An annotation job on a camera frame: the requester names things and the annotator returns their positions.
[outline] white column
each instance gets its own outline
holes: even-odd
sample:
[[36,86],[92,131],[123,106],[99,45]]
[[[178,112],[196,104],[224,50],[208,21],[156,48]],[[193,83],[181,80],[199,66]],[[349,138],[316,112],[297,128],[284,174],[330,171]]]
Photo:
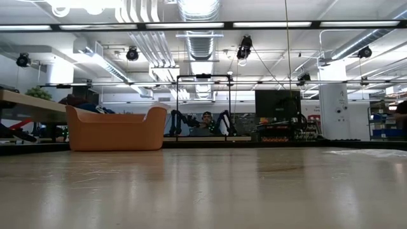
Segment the white column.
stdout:
[[[74,66],[70,63],[59,62],[47,65],[46,68],[47,83],[73,83]],[[72,89],[57,89],[53,87],[46,88],[52,95],[52,100],[59,102],[61,99],[72,93]]]
[[[330,63],[319,70],[320,80],[346,80],[343,60]],[[350,139],[350,116],[346,84],[327,84],[319,87],[322,134],[330,140]]]

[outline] ceiling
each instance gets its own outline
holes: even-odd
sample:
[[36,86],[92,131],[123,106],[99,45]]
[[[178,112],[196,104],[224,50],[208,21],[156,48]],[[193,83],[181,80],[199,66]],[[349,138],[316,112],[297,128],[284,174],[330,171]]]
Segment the ceiling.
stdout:
[[[287,17],[289,20],[371,20],[390,19],[387,15],[406,4],[407,0],[386,1],[386,0],[287,0]],[[165,4],[160,2],[158,14],[164,22],[180,21],[176,4]],[[231,20],[285,20],[286,9],[283,0],[221,0],[220,19],[222,21]],[[0,22],[2,24],[48,24],[48,23],[101,23],[117,22],[114,17],[114,10],[105,10],[102,14],[93,16],[85,10],[71,10],[70,14],[64,18],[55,18],[50,6],[47,3],[27,3],[17,0],[0,1]],[[334,50],[345,44],[362,31],[329,31],[322,34],[322,46],[320,45],[320,31],[219,31],[223,38],[217,38],[216,50],[219,62],[214,64],[214,71],[217,74],[225,74],[233,71],[233,77],[238,80],[272,80],[266,67],[278,79],[287,79],[289,73],[306,61],[309,56],[315,55],[319,50]],[[185,40],[176,38],[176,34],[183,32],[167,31],[165,36],[174,59],[181,68],[181,74],[189,74],[189,64],[185,49]],[[248,58],[246,66],[237,65],[235,50],[242,36],[251,35],[253,46],[256,52],[252,52]],[[44,33],[44,34],[0,34],[1,45],[48,45],[69,58],[77,61],[76,65],[89,72],[88,76],[81,74],[76,78],[92,78],[94,81],[110,81],[112,77],[105,70],[95,64],[82,62],[77,55],[72,52],[73,41],[79,36],[99,41],[104,45],[105,57],[112,60],[124,71],[132,74],[132,79],[137,81],[151,81],[146,74],[148,72],[148,61],[141,56],[136,62],[128,62],[125,53],[129,46],[134,46],[132,40],[126,32],[88,32],[82,34],[67,33]],[[362,60],[361,63],[368,62],[359,67],[359,59],[347,59],[347,77],[349,79],[360,77],[361,74],[377,69],[392,67],[391,63],[407,64],[403,60],[407,57],[407,47],[402,46],[386,55],[381,55],[391,48],[405,42],[407,29],[397,30],[370,45],[373,56],[370,60]],[[317,68],[312,66],[307,69],[313,79],[317,79]],[[379,75],[377,79],[388,79],[393,76],[407,75],[407,68],[400,67],[397,71],[389,71]],[[250,90],[253,85],[239,86],[239,90]],[[129,93],[128,88],[111,88],[111,93]]]

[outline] red object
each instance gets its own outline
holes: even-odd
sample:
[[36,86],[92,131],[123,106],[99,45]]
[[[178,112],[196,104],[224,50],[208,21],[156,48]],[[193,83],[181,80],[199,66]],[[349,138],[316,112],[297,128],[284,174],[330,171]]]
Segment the red object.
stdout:
[[21,127],[25,126],[26,124],[28,124],[28,123],[30,123],[30,122],[32,122],[32,120],[31,120],[30,118],[28,118],[28,119],[23,120],[23,121],[21,121],[20,123],[15,124],[15,125],[12,125],[12,126],[10,126],[10,127],[8,127],[8,128],[9,128],[10,130],[20,129]]

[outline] person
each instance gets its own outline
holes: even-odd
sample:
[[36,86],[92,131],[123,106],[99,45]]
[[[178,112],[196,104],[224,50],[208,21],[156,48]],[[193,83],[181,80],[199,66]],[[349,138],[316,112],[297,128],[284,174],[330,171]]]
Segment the person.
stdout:
[[205,111],[202,114],[202,123],[200,123],[199,128],[209,128],[213,120],[212,113],[209,111]]
[[396,119],[397,126],[403,130],[407,140],[407,101],[397,105],[393,116]]

